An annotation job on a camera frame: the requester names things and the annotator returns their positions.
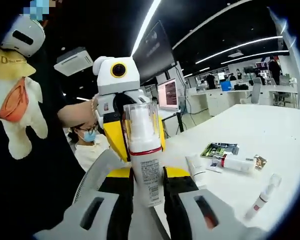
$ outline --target person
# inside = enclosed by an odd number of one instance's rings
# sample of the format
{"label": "person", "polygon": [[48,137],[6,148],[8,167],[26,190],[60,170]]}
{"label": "person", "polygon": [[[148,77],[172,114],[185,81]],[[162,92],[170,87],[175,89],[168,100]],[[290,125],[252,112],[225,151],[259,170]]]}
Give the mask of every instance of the person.
{"label": "person", "polygon": [[71,127],[68,137],[75,143],[74,155],[81,167],[87,172],[97,158],[107,149],[109,143],[105,135],[87,129],[87,124]]}
{"label": "person", "polygon": [[236,76],[237,76],[238,80],[242,79],[242,73],[240,72],[239,69],[236,70]]}
{"label": "person", "polygon": [[277,61],[275,61],[275,58],[273,56],[270,57],[270,62],[269,62],[268,69],[271,72],[271,76],[274,79],[275,83],[277,85],[280,85],[280,71],[281,71],[281,67],[279,66],[279,64],[277,63]]}
{"label": "person", "polygon": [[206,76],[206,82],[208,83],[208,89],[216,89],[215,76],[209,74]]}
{"label": "person", "polygon": [[237,80],[237,79],[236,79],[236,77],[234,76],[233,73],[230,73],[230,75],[229,75],[229,80],[230,80],[230,81],[235,81],[235,80]]}
{"label": "person", "polygon": [[[4,66],[0,62],[4,70],[1,74],[5,75],[16,69],[35,69],[34,74],[26,77],[26,80],[30,81],[29,86],[21,85],[21,88],[16,88],[17,91],[11,89],[7,95],[0,91],[0,100],[5,98],[6,103],[15,106],[0,106],[0,234],[14,239],[32,239],[34,233],[51,229],[62,221],[64,212],[72,204],[77,187],[85,174],[66,140],[63,127],[69,128],[84,123],[84,130],[89,131],[96,124],[94,109],[98,104],[94,98],[83,103],[67,105],[55,70],[47,61],[44,38],[38,39],[44,36],[41,34],[43,28],[37,22],[34,23],[20,15],[11,29],[25,29],[26,24],[29,24],[26,28],[29,30],[29,37],[36,44],[27,45],[15,39],[16,35],[10,30],[1,46],[12,44],[11,48],[19,48],[20,54],[16,51],[0,50],[0,59],[19,54],[19,59],[7,58]],[[31,56],[28,57],[29,55],[22,50],[32,50]],[[8,80],[0,79],[1,85],[5,82],[9,84]],[[25,97],[19,98],[25,101],[9,101],[9,97],[13,99],[18,94]],[[34,94],[38,96],[38,101],[33,101]],[[33,106],[36,106],[38,111],[29,114]],[[41,129],[30,125],[19,128],[20,122],[9,122],[11,117],[14,117],[14,120],[22,119],[23,114],[28,117],[39,116],[42,124],[36,126]],[[20,135],[11,138],[13,131],[18,129],[21,130]],[[28,152],[24,152],[24,145],[28,147]],[[16,146],[23,146],[22,152]]]}
{"label": "person", "polygon": [[262,85],[266,85],[266,80],[264,79],[263,76],[260,75],[260,71],[256,69],[254,73],[256,78],[261,78]]}

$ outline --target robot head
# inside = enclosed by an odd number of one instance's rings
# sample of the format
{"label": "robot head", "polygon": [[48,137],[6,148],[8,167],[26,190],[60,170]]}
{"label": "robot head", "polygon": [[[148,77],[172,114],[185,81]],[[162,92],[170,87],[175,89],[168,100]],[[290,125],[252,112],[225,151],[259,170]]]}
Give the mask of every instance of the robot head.
{"label": "robot head", "polygon": [[15,50],[28,58],[41,48],[45,38],[40,23],[20,15],[4,37],[1,48]]}
{"label": "robot head", "polygon": [[140,75],[132,57],[101,56],[94,61],[100,95],[123,93],[140,88]]}

